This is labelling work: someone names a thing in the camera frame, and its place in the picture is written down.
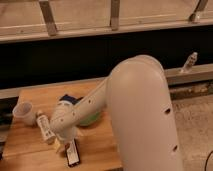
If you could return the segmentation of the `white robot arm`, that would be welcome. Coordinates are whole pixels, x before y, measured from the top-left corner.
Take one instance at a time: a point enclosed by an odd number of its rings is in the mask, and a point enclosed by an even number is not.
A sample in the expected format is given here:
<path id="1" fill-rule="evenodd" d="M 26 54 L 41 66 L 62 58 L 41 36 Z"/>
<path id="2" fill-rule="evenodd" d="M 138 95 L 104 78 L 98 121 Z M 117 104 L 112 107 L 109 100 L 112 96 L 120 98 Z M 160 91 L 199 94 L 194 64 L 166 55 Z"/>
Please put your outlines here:
<path id="1" fill-rule="evenodd" d="M 113 68 L 77 104 L 54 111 L 51 130 L 67 142 L 69 129 L 105 108 L 123 171 L 184 171 L 173 108 L 161 63 L 137 55 Z"/>

